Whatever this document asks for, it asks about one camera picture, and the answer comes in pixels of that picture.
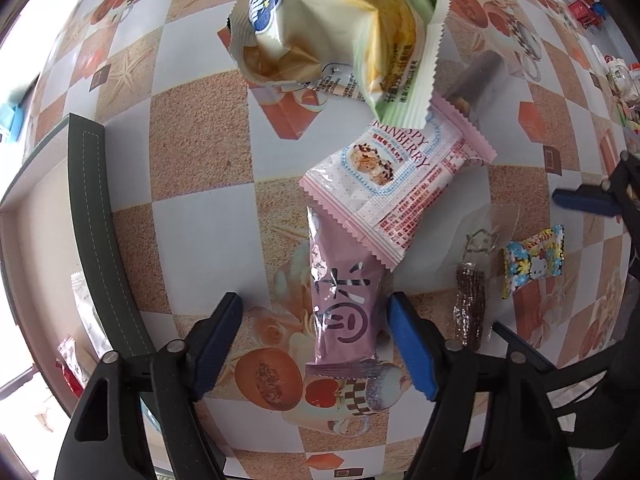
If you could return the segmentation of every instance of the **cake illustration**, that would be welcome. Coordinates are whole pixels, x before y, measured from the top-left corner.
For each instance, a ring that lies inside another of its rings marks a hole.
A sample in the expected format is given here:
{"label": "cake illustration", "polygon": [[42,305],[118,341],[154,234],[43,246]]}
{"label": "cake illustration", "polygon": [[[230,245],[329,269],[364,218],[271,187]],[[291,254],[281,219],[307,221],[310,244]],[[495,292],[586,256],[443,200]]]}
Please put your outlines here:
{"label": "cake illustration", "polygon": [[372,182],[379,186],[384,186],[394,179],[394,170],[391,166],[391,161],[380,159],[378,166],[369,172],[369,178]]}
{"label": "cake illustration", "polygon": [[356,144],[351,150],[351,163],[356,170],[370,173],[380,165],[378,150],[368,144]]}

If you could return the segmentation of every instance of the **printed tablecloth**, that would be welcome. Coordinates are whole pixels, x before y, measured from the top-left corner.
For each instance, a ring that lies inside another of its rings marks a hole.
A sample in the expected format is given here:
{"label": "printed tablecloth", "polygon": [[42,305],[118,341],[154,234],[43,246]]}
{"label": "printed tablecloth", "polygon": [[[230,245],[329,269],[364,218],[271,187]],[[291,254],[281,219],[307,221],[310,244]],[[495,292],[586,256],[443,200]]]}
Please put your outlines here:
{"label": "printed tablecloth", "polygon": [[[118,243],[157,348],[209,316],[224,292],[242,296],[242,327],[218,384],[197,405],[228,456],[227,474],[324,480],[402,471],[433,407],[392,340],[379,344],[376,379],[318,384],[304,371],[314,338],[298,179],[355,140],[372,113],[309,90],[248,88],[218,37],[233,4],[79,0],[36,87],[28,146],[68,112],[105,125]],[[436,89],[489,49],[511,73],[479,111],[498,156],[455,177],[387,288],[405,290],[451,336],[455,279],[444,261],[462,219],[510,203],[520,206],[516,239],[564,224],[562,276],[508,300],[490,291],[487,313],[564,366],[609,341],[630,239],[621,221],[558,209],[549,195],[599,183],[625,147],[623,131],[604,72],[560,0],[452,0]],[[481,350],[505,349],[492,337]],[[271,381],[267,399],[258,376]],[[469,446],[481,439],[485,411],[478,396]]]}

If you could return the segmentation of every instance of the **cranberry snack bar wrapper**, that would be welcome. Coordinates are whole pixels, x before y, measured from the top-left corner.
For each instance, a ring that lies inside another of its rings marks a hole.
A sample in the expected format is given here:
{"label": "cranberry snack bar wrapper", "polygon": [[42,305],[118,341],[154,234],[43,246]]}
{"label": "cranberry snack bar wrapper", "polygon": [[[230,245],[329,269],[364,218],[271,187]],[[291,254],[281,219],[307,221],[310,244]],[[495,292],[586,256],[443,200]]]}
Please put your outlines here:
{"label": "cranberry snack bar wrapper", "polygon": [[316,359],[306,371],[348,379],[376,374],[385,268],[318,204],[307,215]]}
{"label": "cranberry snack bar wrapper", "polygon": [[353,144],[308,170],[300,186],[393,270],[422,213],[460,168],[488,164],[495,155],[459,111],[434,95],[424,129],[374,121]]}

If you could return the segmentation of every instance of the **purple wrapper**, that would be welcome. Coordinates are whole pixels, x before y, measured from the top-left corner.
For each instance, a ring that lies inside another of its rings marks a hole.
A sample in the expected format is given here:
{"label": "purple wrapper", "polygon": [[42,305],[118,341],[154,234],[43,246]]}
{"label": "purple wrapper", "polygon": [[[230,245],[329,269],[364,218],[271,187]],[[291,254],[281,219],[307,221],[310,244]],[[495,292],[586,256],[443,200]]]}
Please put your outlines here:
{"label": "purple wrapper", "polygon": [[385,267],[320,206],[307,209],[316,360],[310,374],[360,378],[375,373],[380,280]]}

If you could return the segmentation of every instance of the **hello kitty candy wrapper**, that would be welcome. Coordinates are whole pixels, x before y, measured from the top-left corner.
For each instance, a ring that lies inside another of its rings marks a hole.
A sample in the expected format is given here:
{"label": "hello kitty candy wrapper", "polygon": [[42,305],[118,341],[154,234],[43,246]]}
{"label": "hello kitty candy wrapper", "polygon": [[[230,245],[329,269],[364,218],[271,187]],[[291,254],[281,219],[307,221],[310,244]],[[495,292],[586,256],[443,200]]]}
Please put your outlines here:
{"label": "hello kitty candy wrapper", "polygon": [[505,282],[502,297],[508,298],[517,288],[543,276],[562,274],[564,228],[545,229],[521,242],[509,242],[504,248]]}
{"label": "hello kitty candy wrapper", "polygon": [[385,268],[319,205],[307,215],[316,359],[306,371],[353,379],[376,374]]}

